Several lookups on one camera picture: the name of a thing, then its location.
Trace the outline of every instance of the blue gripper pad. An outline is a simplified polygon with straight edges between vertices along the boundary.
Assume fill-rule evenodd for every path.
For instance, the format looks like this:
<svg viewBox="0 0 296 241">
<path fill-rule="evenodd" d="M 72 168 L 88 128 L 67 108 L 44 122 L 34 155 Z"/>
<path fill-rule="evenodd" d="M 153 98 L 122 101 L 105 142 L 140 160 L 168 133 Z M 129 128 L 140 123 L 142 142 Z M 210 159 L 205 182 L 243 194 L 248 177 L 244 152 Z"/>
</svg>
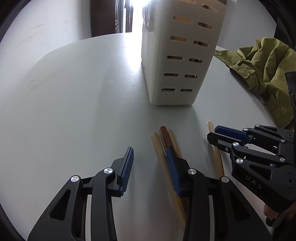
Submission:
<svg viewBox="0 0 296 241">
<path fill-rule="evenodd" d="M 215 132 L 224 136 L 241 140 L 244 143 L 244 145 L 251 144 L 251 138 L 249 138 L 248 135 L 243 131 L 231 129 L 224 126 L 217 126 L 215 128 Z"/>
<path fill-rule="evenodd" d="M 168 169 L 170 171 L 170 179 L 172 181 L 174 191 L 177 193 L 178 196 L 180 196 L 181 195 L 180 176 L 179 176 L 177 167 L 175 165 L 175 155 L 174 155 L 173 148 L 168 147 L 166 150 L 166 154 L 167 154 Z"/>
<path fill-rule="evenodd" d="M 121 195 L 126 191 L 126 188 L 128 186 L 128 180 L 131 174 L 131 168 L 133 166 L 133 148 L 130 149 L 129 154 L 126 158 L 126 162 L 124 164 L 124 168 L 121 175 L 121 183 L 119 192 Z"/>
</svg>

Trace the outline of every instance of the silver screw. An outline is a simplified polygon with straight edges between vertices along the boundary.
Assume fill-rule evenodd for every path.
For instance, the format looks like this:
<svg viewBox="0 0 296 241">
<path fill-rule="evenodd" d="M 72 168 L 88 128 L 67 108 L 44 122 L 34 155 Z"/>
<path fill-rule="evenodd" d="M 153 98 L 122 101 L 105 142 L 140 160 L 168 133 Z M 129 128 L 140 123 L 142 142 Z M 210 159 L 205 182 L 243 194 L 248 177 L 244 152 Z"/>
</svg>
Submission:
<svg viewBox="0 0 296 241">
<path fill-rule="evenodd" d="M 193 168 L 190 168 L 190 169 L 188 169 L 188 173 L 191 175 L 194 175 L 194 174 L 196 174 L 196 170 Z"/>
<path fill-rule="evenodd" d="M 238 163 L 238 164 L 242 164 L 242 163 L 243 163 L 243 160 L 240 159 L 240 158 L 238 158 L 238 159 L 237 159 L 237 163 Z"/>
<path fill-rule="evenodd" d="M 222 177 L 221 181 L 224 183 L 228 183 L 229 182 L 229 178 L 228 177 Z"/>
<path fill-rule="evenodd" d="M 79 180 L 79 176 L 73 176 L 71 177 L 71 182 L 77 182 Z"/>
<path fill-rule="evenodd" d="M 110 173 L 112 173 L 112 172 L 113 172 L 113 169 L 110 168 L 110 167 L 104 169 L 104 173 L 106 173 L 106 174 L 110 174 Z"/>
</svg>

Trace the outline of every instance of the white box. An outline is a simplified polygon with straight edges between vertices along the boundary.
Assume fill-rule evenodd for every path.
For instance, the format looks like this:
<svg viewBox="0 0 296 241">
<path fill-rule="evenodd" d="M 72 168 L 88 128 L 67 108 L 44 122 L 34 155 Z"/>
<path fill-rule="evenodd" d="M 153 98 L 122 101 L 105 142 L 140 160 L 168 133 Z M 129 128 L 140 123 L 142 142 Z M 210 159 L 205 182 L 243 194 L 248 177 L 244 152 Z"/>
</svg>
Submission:
<svg viewBox="0 0 296 241">
<path fill-rule="evenodd" d="M 226 0 L 151 0 L 142 64 L 152 104 L 193 104 L 218 42 Z"/>
</svg>

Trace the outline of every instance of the table surface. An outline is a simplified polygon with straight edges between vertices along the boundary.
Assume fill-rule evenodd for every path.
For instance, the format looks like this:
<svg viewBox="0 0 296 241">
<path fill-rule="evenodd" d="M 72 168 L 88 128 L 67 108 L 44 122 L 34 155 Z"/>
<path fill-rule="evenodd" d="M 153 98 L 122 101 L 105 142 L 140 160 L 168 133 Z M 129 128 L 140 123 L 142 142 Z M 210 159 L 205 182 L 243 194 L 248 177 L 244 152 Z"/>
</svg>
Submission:
<svg viewBox="0 0 296 241">
<path fill-rule="evenodd" d="M 151 134 L 162 125 L 173 130 L 189 165 L 217 178 L 208 121 L 235 129 L 275 125 L 215 57 L 193 105 L 152 105 L 140 56 L 141 38 L 132 33 L 82 40 L 48 53 L 7 100 L 0 113 L 0 201 L 24 238 L 72 175 L 93 176 L 132 146 L 127 191 L 113 198 L 118 240 L 181 240 Z M 229 155 L 222 155 L 231 176 Z M 263 203 L 230 178 L 265 219 Z"/>
</svg>

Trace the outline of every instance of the crumpled fabric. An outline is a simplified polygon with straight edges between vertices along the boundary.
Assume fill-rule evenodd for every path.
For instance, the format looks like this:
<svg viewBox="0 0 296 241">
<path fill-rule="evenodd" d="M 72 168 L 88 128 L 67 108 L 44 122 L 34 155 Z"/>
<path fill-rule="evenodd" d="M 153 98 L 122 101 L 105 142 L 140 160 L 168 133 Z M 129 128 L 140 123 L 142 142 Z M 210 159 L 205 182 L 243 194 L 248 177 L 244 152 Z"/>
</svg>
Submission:
<svg viewBox="0 0 296 241">
<path fill-rule="evenodd" d="M 214 54 L 249 91 L 263 102 L 280 128 L 294 114 L 285 72 L 296 70 L 296 52 L 275 38 L 256 39 L 256 45 L 237 52 L 216 50 Z"/>
</svg>

